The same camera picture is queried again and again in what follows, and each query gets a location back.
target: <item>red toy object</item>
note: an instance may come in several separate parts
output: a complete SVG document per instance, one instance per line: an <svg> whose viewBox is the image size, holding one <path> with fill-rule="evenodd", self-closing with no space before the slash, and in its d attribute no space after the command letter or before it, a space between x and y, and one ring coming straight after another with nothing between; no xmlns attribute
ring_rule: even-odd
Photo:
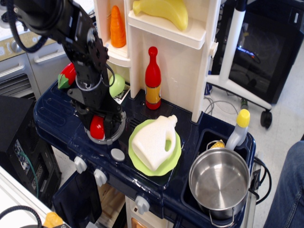
<svg viewBox="0 0 304 228"><path fill-rule="evenodd" d="M73 63L69 63L58 75L58 89L69 88L76 79Z"/></svg>
<svg viewBox="0 0 304 228"><path fill-rule="evenodd" d="M155 110L161 105L161 70L156 63L157 48L149 48L150 62L146 69L146 105L148 108Z"/></svg>
<svg viewBox="0 0 304 228"><path fill-rule="evenodd" d="M98 140L105 139L104 119L98 115L94 115L90 125L91 136Z"/></svg>

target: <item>stove burner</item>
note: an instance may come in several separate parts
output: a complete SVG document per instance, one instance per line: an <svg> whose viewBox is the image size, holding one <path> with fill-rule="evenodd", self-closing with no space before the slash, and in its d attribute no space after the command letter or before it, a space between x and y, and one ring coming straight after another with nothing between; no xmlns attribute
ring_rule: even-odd
<svg viewBox="0 0 304 228"><path fill-rule="evenodd" d="M6 0L0 0L0 10L6 10Z"/></svg>
<svg viewBox="0 0 304 228"><path fill-rule="evenodd" d="M15 16L15 22L18 20L17 15L14 13ZM1 15L1 20L0 20L0 27L4 28L4 29L9 29L10 28L10 24L9 24L9 16L8 13L5 12Z"/></svg>
<svg viewBox="0 0 304 228"><path fill-rule="evenodd" d="M18 17L17 15L14 13L14 16L15 16L15 22L17 21ZM1 16L1 20L5 23L8 23L9 22L9 15L7 12L3 13L2 16Z"/></svg>

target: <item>yellow bottle cap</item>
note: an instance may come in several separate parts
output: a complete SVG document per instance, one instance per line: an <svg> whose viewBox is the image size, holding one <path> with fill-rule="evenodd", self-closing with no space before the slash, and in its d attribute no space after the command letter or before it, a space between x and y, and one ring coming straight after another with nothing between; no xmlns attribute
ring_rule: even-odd
<svg viewBox="0 0 304 228"><path fill-rule="evenodd" d="M250 112L247 109L242 109L237 115L237 124L240 127L248 127L250 122Z"/></svg>

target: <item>green plate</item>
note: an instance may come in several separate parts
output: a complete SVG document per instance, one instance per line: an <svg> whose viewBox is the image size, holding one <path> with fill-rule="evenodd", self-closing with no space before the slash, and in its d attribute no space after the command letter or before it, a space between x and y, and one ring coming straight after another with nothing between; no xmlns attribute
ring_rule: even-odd
<svg viewBox="0 0 304 228"><path fill-rule="evenodd" d="M138 133L140 129L142 129L144 126L152 123L155 120L146 120L145 122L139 124L131 134L129 138L129 156L132 160L133 165L135 168L139 171L141 171L143 174L147 176L163 176L166 173L168 173L170 170L173 170L174 167L177 165L177 162L181 155L181 139L180 136L175 132L176 134L176 145L173 150L173 153L167 160L165 160L156 171L151 171L135 154L133 148L132 148L132 140L135 137L135 135ZM165 149L168 150L171 146L171 141L166 141Z"/></svg>

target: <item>yellow toy banana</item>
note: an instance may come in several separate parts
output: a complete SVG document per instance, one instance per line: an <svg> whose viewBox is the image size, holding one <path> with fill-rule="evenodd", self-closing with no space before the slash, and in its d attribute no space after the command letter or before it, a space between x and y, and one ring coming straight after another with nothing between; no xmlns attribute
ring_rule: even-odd
<svg viewBox="0 0 304 228"><path fill-rule="evenodd" d="M133 2L133 11L170 20L179 30L188 26L188 12L183 0L140 0Z"/></svg>

